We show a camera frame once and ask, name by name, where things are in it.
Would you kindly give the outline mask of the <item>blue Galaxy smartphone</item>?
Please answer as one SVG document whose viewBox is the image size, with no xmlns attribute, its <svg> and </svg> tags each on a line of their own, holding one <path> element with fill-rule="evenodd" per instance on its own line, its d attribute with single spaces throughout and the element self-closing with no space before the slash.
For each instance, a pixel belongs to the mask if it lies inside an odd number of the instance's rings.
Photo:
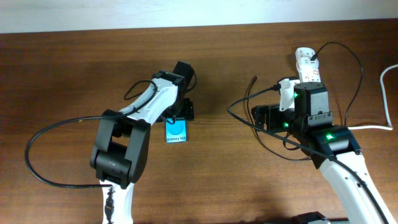
<svg viewBox="0 0 398 224">
<path fill-rule="evenodd" d="M 187 121 L 176 120 L 174 124 L 165 124 L 166 143 L 180 143 L 187 141 Z"/>
</svg>

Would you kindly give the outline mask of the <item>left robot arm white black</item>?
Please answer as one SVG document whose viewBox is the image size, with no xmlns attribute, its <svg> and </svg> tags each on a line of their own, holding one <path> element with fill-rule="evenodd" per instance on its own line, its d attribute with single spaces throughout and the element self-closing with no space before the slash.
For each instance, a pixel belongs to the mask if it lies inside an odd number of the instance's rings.
<svg viewBox="0 0 398 224">
<path fill-rule="evenodd" d="M 171 72 L 154 73 L 149 87 L 129 106 L 103 113 L 90 157 L 103 185 L 103 223 L 133 222 L 133 189 L 146 166 L 151 127 L 194 119 L 193 103 L 185 97 L 194 79 L 193 67 L 179 61 Z"/>
</svg>

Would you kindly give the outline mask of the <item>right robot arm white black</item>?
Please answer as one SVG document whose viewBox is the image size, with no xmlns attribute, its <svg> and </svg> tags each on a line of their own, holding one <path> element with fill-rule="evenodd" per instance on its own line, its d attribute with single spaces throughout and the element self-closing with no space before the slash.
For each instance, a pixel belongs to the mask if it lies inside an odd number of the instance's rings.
<svg viewBox="0 0 398 224">
<path fill-rule="evenodd" d="M 353 133 L 333 124 L 324 84 L 285 79 L 275 88 L 280 103 L 253 107 L 255 125 L 271 133 L 286 132 L 309 148 L 307 156 L 338 196 L 351 223 L 395 223 Z"/>
</svg>

